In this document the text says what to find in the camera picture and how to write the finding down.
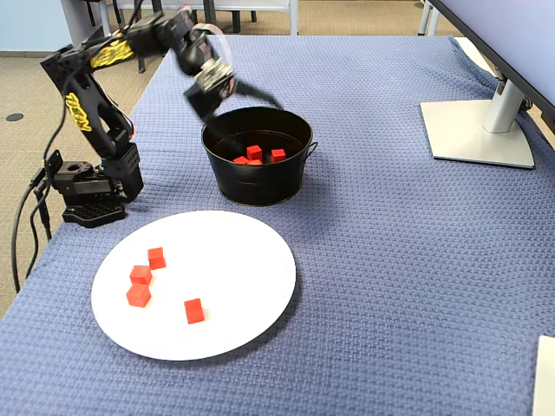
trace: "monitor base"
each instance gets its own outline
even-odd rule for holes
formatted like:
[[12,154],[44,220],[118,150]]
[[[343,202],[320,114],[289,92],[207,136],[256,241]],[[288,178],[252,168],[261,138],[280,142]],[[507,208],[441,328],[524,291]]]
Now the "monitor base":
[[491,100],[421,103],[434,158],[534,168],[532,151],[516,121],[507,133],[484,129],[491,106]]

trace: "black metal bucket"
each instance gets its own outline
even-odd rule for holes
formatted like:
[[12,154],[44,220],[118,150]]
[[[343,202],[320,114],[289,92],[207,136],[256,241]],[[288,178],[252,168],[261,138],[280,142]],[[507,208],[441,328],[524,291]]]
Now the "black metal bucket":
[[[311,143],[312,128],[305,120],[276,108],[247,107],[221,114],[214,126],[229,137],[222,139],[205,127],[202,143],[219,189],[230,200],[244,205],[272,205],[298,192],[304,163],[317,146],[317,142]],[[233,162],[246,156],[246,148],[254,145],[262,148],[264,165]],[[284,149],[286,159],[271,163],[273,149]]]

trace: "yellow label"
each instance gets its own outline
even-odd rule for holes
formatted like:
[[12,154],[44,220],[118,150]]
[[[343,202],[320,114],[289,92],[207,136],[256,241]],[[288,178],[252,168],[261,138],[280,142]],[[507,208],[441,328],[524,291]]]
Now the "yellow label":
[[69,93],[66,95],[66,106],[68,106],[71,118],[83,132],[92,132],[92,127],[88,124],[87,113],[82,109],[77,95]]
[[91,58],[90,66],[91,68],[107,67],[130,56],[133,56],[133,51],[128,41],[114,41]]

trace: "monitor stand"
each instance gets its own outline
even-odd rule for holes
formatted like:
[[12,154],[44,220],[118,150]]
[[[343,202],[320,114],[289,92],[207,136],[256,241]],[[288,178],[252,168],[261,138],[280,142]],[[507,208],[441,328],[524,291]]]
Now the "monitor stand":
[[515,118],[524,94],[499,84],[492,100],[421,103],[432,154],[491,165],[534,168],[528,141]]

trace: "bucket handle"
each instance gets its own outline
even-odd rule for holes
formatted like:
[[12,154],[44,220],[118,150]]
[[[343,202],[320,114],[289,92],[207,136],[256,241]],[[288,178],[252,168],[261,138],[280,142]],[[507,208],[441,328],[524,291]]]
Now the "bucket handle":
[[309,150],[308,153],[306,153],[306,158],[304,158],[304,160],[301,163],[306,162],[306,160],[314,153],[314,151],[316,150],[317,147],[318,147],[318,142],[317,141],[315,141],[313,143],[310,143],[309,149],[310,148],[311,149]]

